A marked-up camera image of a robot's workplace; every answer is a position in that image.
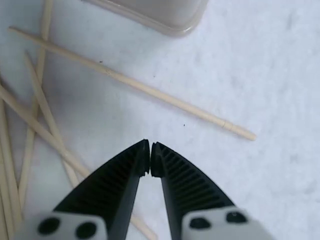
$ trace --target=dark speck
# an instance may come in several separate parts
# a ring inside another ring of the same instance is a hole
[[[298,163],[299,162],[299,156],[297,154],[293,154],[290,156],[290,163]]]
[[[318,183],[317,181],[312,181],[305,189],[304,189],[304,194],[306,195],[310,195],[310,194],[313,194],[316,189],[317,189],[317,186],[318,186]]]
[[[297,23],[297,20],[298,20],[297,18],[298,18],[298,16],[295,11],[292,11],[289,14],[287,21],[286,21],[286,26],[285,26],[287,31],[290,31],[295,26],[295,24]]]

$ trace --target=black hole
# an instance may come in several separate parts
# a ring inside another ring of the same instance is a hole
[[[38,226],[38,232],[42,235],[50,235],[53,234],[60,225],[59,218],[50,217],[43,220]]]
[[[231,211],[226,215],[226,221],[228,223],[242,224],[246,223],[247,219],[242,213],[238,211]]]
[[[95,235],[97,226],[93,222],[85,222],[76,228],[75,235],[78,239],[89,239]]]
[[[192,229],[209,229],[209,228],[211,228],[210,222],[208,222],[208,220],[203,217],[193,218],[190,221],[189,226]]]

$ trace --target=white surface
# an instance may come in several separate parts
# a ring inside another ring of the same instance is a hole
[[[6,28],[40,31],[42,0],[0,3],[0,71],[31,105],[24,49]],[[320,236],[320,1],[211,0],[200,25],[170,38],[79,0],[56,0],[49,39],[257,134],[247,141],[78,63],[49,54],[44,91],[65,145],[92,170],[146,138],[192,161],[279,240]],[[26,125],[7,108],[17,176]],[[36,138],[25,216],[71,190]],[[161,182],[140,181],[134,213],[168,240]],[[133,227],[128,239],[141,239]]]

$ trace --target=plastic container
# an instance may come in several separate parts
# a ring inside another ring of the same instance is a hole
[[[86,0],[170,36],[183,36],[199,23],[208,0]]]

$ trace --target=wooden skewer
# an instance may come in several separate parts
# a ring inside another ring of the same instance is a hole
[[[5,213],[4,213],[4,208],[2,205],[2,199],[1,199],[1,191],[0,191],[0,239],[8,240]]]
[[[32,35],[32,34],[29,34],[29,33],[26,33],[20,29],[17,29],[15,27],[9,27],[9,30],[12,31],[12,32],[15,32],[17,34],[19,34],[20,36],[26,38],[26,39],[29,39],[29,40],[32,40],[33,42],[35,42],[36,44],[44,47],[45,49],[47,49],[48,51],[51,51],[53,53],[56,53],[56,54],[60,54],[64,57],[67,57],[71,60],[74,60],[74,61],[77,61],[89,68],[92,68],[100,73],[103,73],[103,74],[106,74],[122,83],[125,83],[127,85],[130,85],[131,87],[134,87],[136,89],[139,89],[155,98],[158,98],[166,103],[169,103],[175,107],[178,107],[188,113],[191,113],[193,115],[196,115],[197,117],[201,118],[201,119],[204,119],[206,121],[209,121],[209,122],[212,122],[214,124],[217,124],[219,125],[220,127],[226,129],[226,130],[229,130],[235,134],[238,134],[240,136],[243,136],[249,140],[252,140],[254,141],[256,139],[256,135],[252,132],[250,132],[249,130],[246,130],[244,129],[243,127],[241,126],[238,126],[238,125],[234,125],[232,124],[231,122],[227,121],[227,120],[224,120],[222,118],[219,118],[215,115],[212,115],[208,112],[205,112],[203,110],[201,110],[200,108],[198,107],[195,107],[193,105],[190,105],[186,102],[183,102],[173,96],[170,96],[166,93],[163,93],[155,88],[152,88],[150,86],[147,86],[141,82],[138,82],[130,77],[127,77],[121,73],[118,73],[102,64],[99,64],[99,63],[96,63],[90,59],[87,59],[87,58],[84,58],[74,52],[71,52],[67,49],[64,49],[62,47],[59,47],[51,42],[48,42],[48,41],[45,41],[43,39],[41,39],[40,37],[38,36],[35,36],[35,35]]]
[[[142,232],[147,239],[149,240],[157,240],[158,236],[157,234],[152,231],[143,221],[141,221],[139,218],[131,215],[130,222],[138,229],[140,232]]]
[[[31,114],[20,105],[15,98],[2,86],[0,86],[0,98],[2,98],[33,130],[47,141],[62,155],[65,161],[78,171],[84,178],[90,175],[90,171],[84,167],[58,140],[54,138]]]
[[[56,121],[54,119],[54,116],[51,113],[49,104],[48,104],[47,99],[45,97],[45,94],[41,88],[40,81],[37,77],[37,73],[36,73],[36,71],[32,65],[32,62],[31,62],[27,53],[24,54],[24,60],[25,60],[25,64],[26,64],[27,68],[29,69],[29,71],[31,73],[33,91],[34,91],[36,99],[40,105],[40,108],[41,108],[41,111],[44,115],[44,118],[50,128],[52,135],[63,146],[64,142],[62,140],[59,129],[56,125]],[[66,173],[70,179],[72,187],[75,188],[79,184],[79,180],[77,178],[75,171],[65,161],[62,161],[62,163],[63,163],[64,168],[66,170]]]
[[[9,189],[8,189],[8,182],[7,182],[7,174],[5,171],[4,166],[4,158],[2,147],[0,144],[0,198],[2,198],[2,205],[3,205],[3,212],[6,224],[6,232],[10,239],[12,239],[15,228],[14,228],[14,221],[11,213],[11,203],[9,198]]]
[[[11,210],[13,216],[14,230],[16,231],[22,222],[21,207],[19,202],[19,194],[17,181],[15,176],[14,161],[11,153],[11,144],[8,133],[8,123],[5,113],[4,101],[0,99],[0,139],[2,145],[2,154],[4,160],[5,173],[7,177],[9,198],[11,202]]]
[[[49,28],[50,28],[50,22],[51,22],[51,13],[53,8],[53,3],[54,3],[53,0],[44,1],[42,22],[41,22],[41,36],[44,40],[48,40],[48,36],[49,36]],[[38,76],[40,83],[42,83],[42,79],[43,79],[45,58],[46,58],[46,50],[43,47],[41,47],[38,52],[38,60],[36,65],[36,74]],[[39,109],[39,105],[38,105],[37,99],[36,97],[33,97],[31,113],[36,119],[38,115],[38,109]],[[20,177],[20,183],[19,183],[19,189],[18,189],[21,209],[23,209],[25,206],[29,170],[30,170],[30,165],[31,165],[31,160],[32,160],[33,150],[34,150],[34,139],[35,139],[35,131],[31,127],[28,127],[26,131],[24,157],[23,157],[21,177]]]

